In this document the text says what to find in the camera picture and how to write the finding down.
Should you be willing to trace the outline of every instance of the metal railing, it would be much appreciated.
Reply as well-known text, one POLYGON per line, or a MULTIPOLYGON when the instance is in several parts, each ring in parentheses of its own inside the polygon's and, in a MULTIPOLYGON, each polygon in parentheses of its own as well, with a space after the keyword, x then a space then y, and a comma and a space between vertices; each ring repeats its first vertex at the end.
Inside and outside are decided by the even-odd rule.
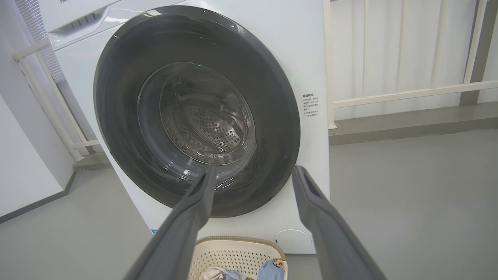
POLYGON ((441 95, 441 94, 449 94, 449 93, 457 93, 457 92, 466 92, 473 90, 484 90, 484 89, 492 89, 498 88, 498 80, 484 81, 484 82, 473 82, 471 83, 472 72, 474 69, 474 63, 476 61, 477 49, 479 45, 479 39, 481 36, 481 29, 483 27, 483 19, 486 9, 486 4, 488 1, 480 0, 479 6, 476 14, 476 22, 474 25, 474 31, 472 36, 472 41, 469 49, 469 56, 467 59, 467 67, 465 70, 465 75, 462 84, 444 86, 444 87, 434 87, 434 77, 437 68, 440 63, 439 53, 440 49, 440 40, 441 40, 441 32, 444 29, 444 18, 447 13, 446 3, 448 0, 441 0, 440 10, 439 10, 439 20, 437 27, 437 37, 435 44, 435 52, 432 63, 432 73, 431 73, 431 82, 430 88, 411 90, 411 91, 400 91, 399 90, 399 80, 400 80, 400 72, 403 68, 403 57, 405 53, 405 44, 404 44, 404 35, 406 33, 406 24, 405 24, 405 14, 406 11, 406 0, 402 0, 401 2, 401 28, 399 35, 399 46, 398 46, 398 63, 397 63, 397 71, 396 71, 396 90, 394 93, 388 94, 380 94, 380 95, 371 95, 365 96, 365 76, 367 74, 367 61, 368 61, 368 37, 369 37, 369 3, 370 0, 364 0, 365 11, 364 11, 364 51, 363 51, 363 80, 362 80, 362 97, 360 98, 352 98, 345 100, 335 100, 334 99, 334 86, 333 86, 333 61, 332 61, 332 26, 331 26, 331 13, 330 13, 330 0, 323 1, 324 7, 324 28, 325 28, 325 56, 326 56, 326 69, 327 69, 327 106, 328 106, 328 125, 329 129, 337 128, 334 123, 334 109, 342 108, 342 107, 350 107, 356 105, 364 105, 371 103, 379 103, 393 100, 401 100, 401 99, 410 99, 417 97, 426 97, 433 95, 441 95))
POLYGON ((83 148, 83 147, 88 147, 88 146, 93 146, 93 145, 99 145, 98 140, 87 140, 85 137, 85 134, 81 130, 80 126, 78 125, 78 122, 74 118, 73 114, 71 113, 71 110, 69 109, 66 101, 64 100, 64 97, 62 96, 62 93, 60 92, 59 88, 57 87, 56 83, 52 79, 52 75, 50 73, 50 70, 48 69, 47 65, 45 64, 45 61, 43 60, 41 54, 39 53, 40 50, 50 47, 50 40, 44 39, 43 41, 40 41, 29 48, 20 51, 18 53, 15 53, 14 59, 16 62, 19 63, 19 66, 21 67, 21 70, 26 76, 26 79, 28 80, 28 83, 31 85, 31 88, 38 99, 38 102, 42 106, 44 112, 46 113, 47 117, 51 121, 52 125, 54 126, 54 129, 56 130, 57 134, 59 137, 62 139, 64 144, 67 146, 69 149, 69 152, 73 156, 75 161, 80 161, 83 159, 83 156, 81 153, 77 150, 78 148, 83 148), (63 125, 63 122, 61 120, 61 116, 57 113, 54 104, 52 104, 48 98, 47 93, 45 92, 45 89, 43 88, 39 77, 35 75, 33 72, 33 69, 31 66, 26 62, 26 58, 34 54, 38 60, 38 62, 41 65, 41 68, 43 69, 45 75, 48 78, 49 84, 50 84, 50 89, 53 90, 55 96, 57 96, 57 99, 60 103, 60 106, 62 107, 64 111, 64 118, 67 118, 72 125, 72 128, 74 131, 76 131, 78 138, 80 141, 74 142, 67 129, 63 125))

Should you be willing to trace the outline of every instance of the sticker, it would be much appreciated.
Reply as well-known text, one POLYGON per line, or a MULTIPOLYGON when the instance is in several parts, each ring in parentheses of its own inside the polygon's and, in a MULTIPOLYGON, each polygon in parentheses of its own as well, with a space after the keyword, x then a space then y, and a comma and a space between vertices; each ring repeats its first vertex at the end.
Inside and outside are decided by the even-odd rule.
POLYGON ((315 97, 314 94, 304 94, 303 95, 303 112, 304 117, 314 117, 318 116, 318 97, 315 97))

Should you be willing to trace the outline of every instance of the concrete floor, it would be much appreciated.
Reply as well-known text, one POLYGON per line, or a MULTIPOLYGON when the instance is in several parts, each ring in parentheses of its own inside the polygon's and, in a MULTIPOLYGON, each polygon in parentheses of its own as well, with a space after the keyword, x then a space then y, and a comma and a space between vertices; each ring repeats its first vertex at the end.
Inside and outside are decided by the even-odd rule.
MULTIPOLYGON (((331 201, 388 279, 498 279, 498 131, 330 147, 331 201)), ((152 237, 113 170, 0 224, 0 279, 122 279, 152 237)), ((288 255, 289 280, 320 279, 288 255)))

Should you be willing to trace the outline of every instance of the washing machine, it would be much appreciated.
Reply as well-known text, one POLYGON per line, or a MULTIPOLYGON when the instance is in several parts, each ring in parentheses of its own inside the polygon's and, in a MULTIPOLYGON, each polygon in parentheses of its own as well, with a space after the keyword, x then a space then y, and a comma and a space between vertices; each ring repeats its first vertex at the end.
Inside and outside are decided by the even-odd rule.
POLYGON ((210 164, 212 218, 198 238, 315 253, 290 175, 304 166, 329 197, 322 0, 39 4, 67 82, 152 233, 210 164))

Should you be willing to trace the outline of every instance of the window blinds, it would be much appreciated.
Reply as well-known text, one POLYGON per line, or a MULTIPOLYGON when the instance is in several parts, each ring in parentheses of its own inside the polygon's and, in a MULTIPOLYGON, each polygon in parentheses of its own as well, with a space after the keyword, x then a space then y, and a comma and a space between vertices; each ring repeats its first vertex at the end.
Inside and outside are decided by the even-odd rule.
MULTIPOLYGON (((48 35, 45 31, 45 27, 43 26, 38 0, 15 0, 15 4, 20 11, 20 14, 24 19, 26 27, 29 30, 34 42, 38 43, 45 39, 48 35)), ((39 52, 50 70, 54 81, 56 83, 63 81, 64 73, 62 73, 62 69, 59 66, 59 62, 57 61, 52 48, 47 47, 39 52)))

